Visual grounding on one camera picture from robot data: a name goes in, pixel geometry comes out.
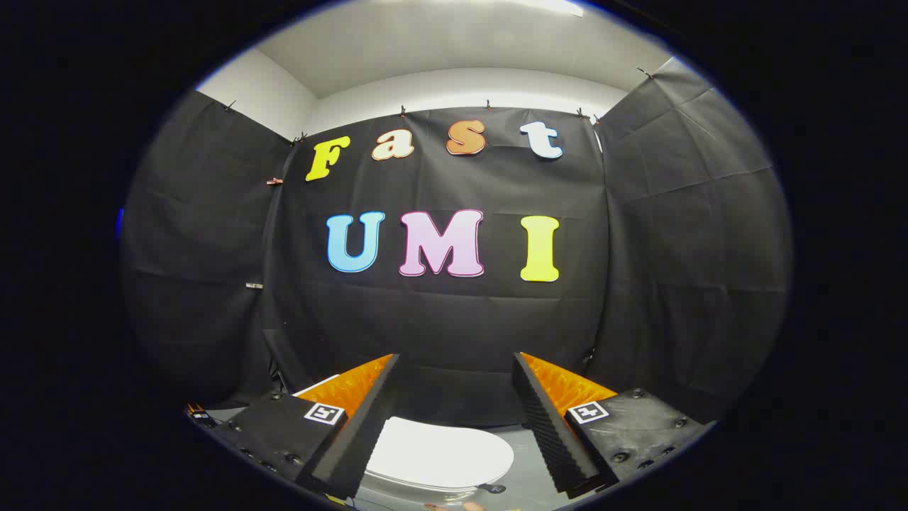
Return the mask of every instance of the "white plate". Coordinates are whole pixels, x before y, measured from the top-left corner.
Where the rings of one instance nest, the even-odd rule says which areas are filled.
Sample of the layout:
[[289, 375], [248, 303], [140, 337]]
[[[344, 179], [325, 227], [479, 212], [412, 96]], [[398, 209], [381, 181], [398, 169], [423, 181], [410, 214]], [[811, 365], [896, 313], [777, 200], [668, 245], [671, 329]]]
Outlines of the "white plate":
[[465, 491], [504, 476], [514, 450], [491, 433], [392, 417], [385, 422], [366, 471], [430, 491]]

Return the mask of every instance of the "yellow letter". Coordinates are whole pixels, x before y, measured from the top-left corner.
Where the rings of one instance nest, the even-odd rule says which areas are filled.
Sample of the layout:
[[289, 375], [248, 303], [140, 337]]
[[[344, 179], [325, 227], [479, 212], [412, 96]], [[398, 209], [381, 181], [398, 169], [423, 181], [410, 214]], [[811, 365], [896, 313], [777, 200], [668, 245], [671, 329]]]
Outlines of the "yellow letter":
[[527, 229], [527, 266], [520, 278], [529, 282], [555, 282], [558, 269], [552, 265], [552, 235], [558, 220], [551, 216], [524, 216], [520, 220]]
[[413, 134], [409, 130], [396, 129], [389, 131], [376, 141], [380, 145], [372, 149], [372, 159], [384, 161], [392, 156], [395, 158], [409, 156], [414, 150], [413, 144], [410, 142], [412, 139]]
[[322, 179], [324, 176], [328, 175], [328, 165], [336, 164], [338, 162], [338, 157], [341, 156], [341, 147], [346, 147], [348, 145], [350, 145], [350, 138], [348, 136], [342, 136], [341, 138], [335, 138], [328, 142], [316, 144], [315, 147], [313, 147], [313, 149], [315, 149], [315, 158], [312, 159], [312, 170], [306, 175], [306, 181]]

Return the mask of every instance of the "clip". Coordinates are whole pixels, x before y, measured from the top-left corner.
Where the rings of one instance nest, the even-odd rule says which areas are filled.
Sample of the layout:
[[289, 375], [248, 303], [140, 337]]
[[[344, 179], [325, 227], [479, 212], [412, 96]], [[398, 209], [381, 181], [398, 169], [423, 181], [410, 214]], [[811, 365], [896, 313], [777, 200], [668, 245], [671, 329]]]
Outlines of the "clip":
[[302, 136], [297, 137], [297, 138], [294, 138], [293, 140], [290, 141], [290, 147], [293, 147], [294, 144], [296, 144], [297, 142], [300, 142], [303, 138], [306, 138], [306, 134], [305, 134], [305, 133], [300, 132], [300, 134], [301, 134]]

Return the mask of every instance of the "white wall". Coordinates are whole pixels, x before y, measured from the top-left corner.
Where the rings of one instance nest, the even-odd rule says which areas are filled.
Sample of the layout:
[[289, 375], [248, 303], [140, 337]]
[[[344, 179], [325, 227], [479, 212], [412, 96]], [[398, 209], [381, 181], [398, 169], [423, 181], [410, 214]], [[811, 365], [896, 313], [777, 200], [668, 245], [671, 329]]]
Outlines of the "white wall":
[[626, 91], [564, 75], [526, 69], [471, 67], [443, 69], [353, 87], [318, 100], [302, 128], [312, 135], [400, 112], [455, 106], [539, 108], [601, 117]]
[[292, 140], [305, 129], [315, 95], [283, 67], [252, 49], [206, 78], [196, 90]]

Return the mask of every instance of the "wrinkled fabric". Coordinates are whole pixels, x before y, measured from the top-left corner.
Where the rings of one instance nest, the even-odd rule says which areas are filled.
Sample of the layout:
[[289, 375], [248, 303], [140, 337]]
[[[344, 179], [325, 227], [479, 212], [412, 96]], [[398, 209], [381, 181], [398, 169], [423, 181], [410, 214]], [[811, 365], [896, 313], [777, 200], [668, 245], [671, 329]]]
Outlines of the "wrinkled fabric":
[[136, 334], [187, 400], [248, 404], [271, 388], [258, 323], [262, 235], [290, 143], [199, 92], [148, 147], [122, 223]]
[[585, 376], [642, 386], [705, 423], [768, 356], [790, 294], [775, 163], [734, 106], [673, 59], [594, 126], [609, 268]]

